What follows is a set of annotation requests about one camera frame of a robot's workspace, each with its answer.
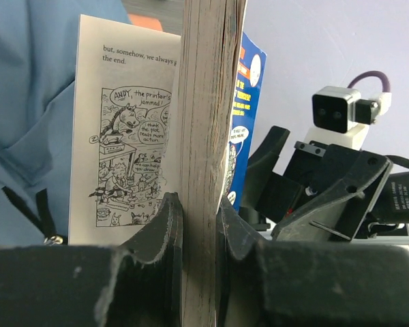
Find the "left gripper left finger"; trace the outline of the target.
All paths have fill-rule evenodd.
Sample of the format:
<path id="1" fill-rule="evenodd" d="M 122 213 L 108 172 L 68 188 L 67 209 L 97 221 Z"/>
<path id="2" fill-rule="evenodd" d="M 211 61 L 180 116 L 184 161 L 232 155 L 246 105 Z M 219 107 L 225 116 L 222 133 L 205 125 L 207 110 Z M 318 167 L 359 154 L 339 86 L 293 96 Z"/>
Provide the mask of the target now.
<path id="1" fill-rule="evenodd" d="M 0 249 L 0 326 L 180 326 L 182 219 L 166 193 L 119 246 Z"/>

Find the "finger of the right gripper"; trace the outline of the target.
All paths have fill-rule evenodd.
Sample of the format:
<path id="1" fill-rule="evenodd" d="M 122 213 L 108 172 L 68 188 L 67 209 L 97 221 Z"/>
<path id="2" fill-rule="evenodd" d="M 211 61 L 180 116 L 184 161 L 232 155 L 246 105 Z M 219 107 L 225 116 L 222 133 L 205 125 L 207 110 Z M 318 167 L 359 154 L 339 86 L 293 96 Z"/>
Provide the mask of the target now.
<path id="1" fill-rule="evenodd" d="M 392 166 L 384 155 L 328 145 L 310 183 L 316 195 L 277 223 L 272 239 L 350 242 L 374 208 Z"/>
<path id="2" fill-rule="evenodd" d="M 249 157 L 241 207 L 256 207 L 289 135 L 288 129 L 272 126 L 260 146 Z"/>

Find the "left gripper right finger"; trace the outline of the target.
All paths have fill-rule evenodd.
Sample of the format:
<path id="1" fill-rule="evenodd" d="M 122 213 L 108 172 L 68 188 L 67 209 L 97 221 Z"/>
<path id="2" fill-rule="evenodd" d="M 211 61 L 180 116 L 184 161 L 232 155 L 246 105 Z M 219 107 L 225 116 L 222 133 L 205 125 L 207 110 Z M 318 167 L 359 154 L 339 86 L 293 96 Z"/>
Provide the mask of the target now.
<path id="1" fill-rule="evenodd" d="M 218 326 L 409 326 L 409 251 L 276 242 L 222 200 Z"/>

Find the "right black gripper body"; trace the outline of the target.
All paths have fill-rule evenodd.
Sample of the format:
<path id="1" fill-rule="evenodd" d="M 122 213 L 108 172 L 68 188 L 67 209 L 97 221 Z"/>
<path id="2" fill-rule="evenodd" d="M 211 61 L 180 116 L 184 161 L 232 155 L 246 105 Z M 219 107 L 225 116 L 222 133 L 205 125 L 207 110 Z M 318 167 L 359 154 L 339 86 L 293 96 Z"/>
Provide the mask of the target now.
<path id="1" fill-rule="evenodd" d="M 289 171 L 272 174 L 256 210 L 275 222 L 272 238 L 354 238 L 372 211 L 392 161 L 336 144 L 299 142 Z"/>

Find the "blue cartoon book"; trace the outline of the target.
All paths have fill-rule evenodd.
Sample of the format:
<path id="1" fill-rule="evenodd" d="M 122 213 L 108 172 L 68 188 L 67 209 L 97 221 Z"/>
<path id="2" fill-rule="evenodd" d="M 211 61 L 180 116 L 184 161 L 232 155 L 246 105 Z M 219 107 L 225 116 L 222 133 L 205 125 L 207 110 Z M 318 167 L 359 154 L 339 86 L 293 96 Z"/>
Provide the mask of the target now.
<path id="1" fill-rule="evenodd" d="M 68 233 L 103 274 L 96 326 L 216 323 L 245 9 L 186 1 L 180 35 L 78 19 Z"/>

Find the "blue fabric backpack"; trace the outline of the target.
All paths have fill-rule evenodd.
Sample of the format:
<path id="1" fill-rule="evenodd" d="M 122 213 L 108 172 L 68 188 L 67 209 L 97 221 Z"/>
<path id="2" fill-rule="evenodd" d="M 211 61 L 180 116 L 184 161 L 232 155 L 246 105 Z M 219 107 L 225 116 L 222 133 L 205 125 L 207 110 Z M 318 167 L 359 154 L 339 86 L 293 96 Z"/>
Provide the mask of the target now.
<path id="1" fill-rule="evenodd" d="M 66 236 L 81 15 L 120 1 L 0 1 L 0 247 Z"/>

